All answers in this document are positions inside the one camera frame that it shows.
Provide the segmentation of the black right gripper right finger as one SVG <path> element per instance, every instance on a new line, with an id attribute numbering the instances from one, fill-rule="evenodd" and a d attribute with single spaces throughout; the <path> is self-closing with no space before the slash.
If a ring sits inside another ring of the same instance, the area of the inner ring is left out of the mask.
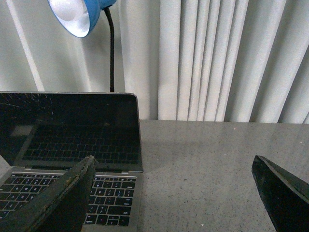
<path id="1" fill-rule="evenodd" d="M 307 232 L 309 184 L 263 156 L 255 156 L 252 174 L 275 230 Z"/>

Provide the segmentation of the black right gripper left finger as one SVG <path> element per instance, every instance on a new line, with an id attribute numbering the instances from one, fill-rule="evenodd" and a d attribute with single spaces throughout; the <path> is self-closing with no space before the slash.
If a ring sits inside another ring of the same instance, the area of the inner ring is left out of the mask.
<path id="1" fill-rule="evenodd" d="M 21 209 L 0 221 L 2 232 L 80 232 L 96 160 L 84 158 Z"/>

